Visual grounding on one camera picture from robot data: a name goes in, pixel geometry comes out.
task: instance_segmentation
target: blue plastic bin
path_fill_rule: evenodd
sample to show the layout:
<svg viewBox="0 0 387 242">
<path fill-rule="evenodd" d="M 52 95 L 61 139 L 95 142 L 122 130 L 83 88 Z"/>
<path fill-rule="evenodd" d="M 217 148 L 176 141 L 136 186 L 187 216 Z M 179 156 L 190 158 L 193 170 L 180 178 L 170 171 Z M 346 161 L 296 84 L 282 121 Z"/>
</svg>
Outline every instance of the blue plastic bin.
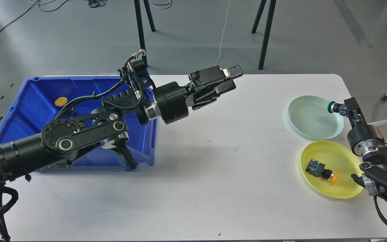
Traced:
<svg viewBox="0 0 387 242">
<path fill-rule="evenodd" d="M 26 78 L 1 123 L 0 144 L 40 133 L 44 125 L 54 119 L 61 109 L 55 106 L 57 98 L 64 96 L 70 101 L 82 95 L 92 95 L 93 92 L 101 93 L 119 80 L 119 76 Z M 127 88 L 124 84 L 113 94 Z M 152 91 L 147 89 L 146 92 L 152 98 Z M 91 100 L 78 104 L 75 110 L 77 115 L 87 115 L 99 106 L 100 101 Z M 153 166 L 157 120 L 141 126 L 135 113 L 130 113 L 125 115 L 125 121 L 129 134 L 127 146 L 135 162 L 146 162 Z M 101 147 L 79 158 L 74 165 L 122 165 L 125 170 L 130 170 L 117 153 Z"/>
</svg>

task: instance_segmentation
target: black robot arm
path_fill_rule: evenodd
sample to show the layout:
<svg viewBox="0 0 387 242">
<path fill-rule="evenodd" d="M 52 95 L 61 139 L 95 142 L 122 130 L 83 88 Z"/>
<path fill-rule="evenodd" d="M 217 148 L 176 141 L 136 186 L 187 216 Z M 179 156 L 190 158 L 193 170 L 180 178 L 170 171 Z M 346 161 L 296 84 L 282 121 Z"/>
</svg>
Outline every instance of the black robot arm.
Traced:
<svg viewBox="0 0 387 242">
<path fill-rule="evenodd" d="M 199 109 L 235 89 L 233 80 L 243 75 L 239 66 L 214 66 L 191 73 L 190 82 L 183 87 L 175 82 L 156 87 L 144 62 L 131 62 L 145 54 L 143 49 L 133 54 L 118 70 L 120 81 L 106 92 L 78 97 L 66 104 L 41 133 L 0 145 L 0 195 L 12 196 L 8 204 L 0 204 L 0 232 L 5 241 L 9 241 L 9 236 L 3 214 L 17 200 L 17 192 L 4 186 L 6 181 L 21 176 L 30 181 L 29 173 L 52 164 L 71 167 L 77 158 L 97 147 L 114 150 L 128 167 L 135 169 L 137 165 L 126 147 L 129 135 L 124 115 L 134 112 L 143 126 L 158 117 L 170 124 L 187 117 L 189 106 Z M 109 96 L 121 85 L 128 89 Z M 145 91 L 150 87 L 152 96 Z M 76 116 L 74 106 L 86 100 L 99 100 L 102 106 L 90 115 Z"/>
<path fill-rule="evenodd" d="M 387 202 L 387 146 L 379 129 L 367 124 L 355 98 L 349 98 L 344 104 L 331 102 L 328 112 L 336 112 L 348 117 L 352 129 L 347 134 L 352 152 L 362 157 L 359 168 L 363 172 L 358 177 L 352 174 L 353 180 L 367 189 L 374 196 L 374 203 L 380 219 L 387 225 L 387 220 L 378 208 L 377 198 Z"/>
</svg>

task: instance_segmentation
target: yellow plate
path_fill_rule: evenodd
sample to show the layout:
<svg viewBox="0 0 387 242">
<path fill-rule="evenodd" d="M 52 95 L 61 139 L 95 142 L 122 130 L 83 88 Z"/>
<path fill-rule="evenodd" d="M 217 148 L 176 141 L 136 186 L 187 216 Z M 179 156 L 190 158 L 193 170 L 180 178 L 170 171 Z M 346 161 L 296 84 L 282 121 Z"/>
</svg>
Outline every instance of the yellow plate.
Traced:
<svg viewBox="0 0 387 242">
<path fill-rule="evenodd" d="M 339 173 L 334 184 L 305 171 L 311 159 L 325 164 L 326 169 Z M 362 187 L 350 177 L 351 174 L 361 175 L 360 163 L 358 157 L 349 149 L 327 140 L 309 144 L 301 154 L 301 171 L 308 183 L 322 194 L 336 199 L 353 198 L 362 191 Z"/>
</svg>

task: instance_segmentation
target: gray floor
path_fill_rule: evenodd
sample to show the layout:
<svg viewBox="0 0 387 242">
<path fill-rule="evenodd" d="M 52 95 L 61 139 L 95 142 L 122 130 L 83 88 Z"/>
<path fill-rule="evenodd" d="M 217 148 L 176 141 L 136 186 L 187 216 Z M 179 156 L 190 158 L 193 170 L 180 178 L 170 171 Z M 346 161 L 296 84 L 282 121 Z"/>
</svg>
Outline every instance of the gray floor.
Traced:
<svg viewBox="0 0 387 242">
<path fill-rule="evenodd" d="M 27 0 L 0 0 L 0 29 L 30 6 Z M 167 10 L 152 8 L 155 33 L 143 11 L 149 72 L 187 75 L 213 66 L 227 6 L 227 0 L 174 0 Z M 221 67 L 240 65 L 245 74 L 338 74 L 367 121 L 387 118 L 387 102 L 380 100 L 387 92 L 386 0 L 278 1 L 262 71 L 266 13 L 257 33 L 250 32 L 258 6 L 259 0 L 230 1 Z M 87 1 L 71 0 L 55 12 L 34 6 L 0 34 L 0 117 L 26 77 L 111 74 L 138 49 L 132 1 L 109 0 L 91 9 Z M 263 90 L 264 96 L 272 91 Z M 264 98 L 267 105 L 272 102 Z M 387 126 L 381 131 L 387 141 Z"/>
</svg>

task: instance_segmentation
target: table leg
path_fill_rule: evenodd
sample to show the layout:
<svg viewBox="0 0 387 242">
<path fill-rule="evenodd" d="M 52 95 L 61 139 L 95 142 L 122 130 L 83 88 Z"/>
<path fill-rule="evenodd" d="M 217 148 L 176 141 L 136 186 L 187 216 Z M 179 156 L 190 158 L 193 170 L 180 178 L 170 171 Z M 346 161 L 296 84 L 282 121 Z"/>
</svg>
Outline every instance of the table leg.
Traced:
<svg viewBox="0 0 387 242">
<path fill-rule="evenodd" d="M 252 34 L 256 33 L 256 29 L 258 28 L 259 20 L 261 20 L 262 13 L 264 12 L 265 4 L 267 0 L 261 0 L 259 4 L 258 13 L 256 14 L 255 22 L 253 23 Z"/>
<path fill-rule="evenodd" d="M 267 25 L 265 26 L 264 40 L 262 42 L 261 56 L 259 57 L 258 69 L 264 69 L 265 54 L 267 53 L 268 39 L 270 38 L 271 24 L 273 22 L 275 1 L 270 0 L 270 9 L 268 10 Z"/>
<path fill-rule="evenodd" d="M 134 0 L 135 5 L 135 15 L 137 17 L 137 28 L 138 28 L 138 37 L 140 39 L 140 48 L 146 49 L 146 43 L 144 41 L 144 32 L 143 32 L 143 20 L 141 19 L 141 8 L 140 8 L 140 0 Z M 147 57 L 142 56 L 141 59 L 147 66 Z"/>
<path fill-rule="evenodd" d="M 150 29 L 155 32 L 155 23 L 153 22 L 152 12 L 150 11 L 149 0 L 144 0 L 144 7 L 146 8 L 147 18 L 149 19 Z"/>
</svg>

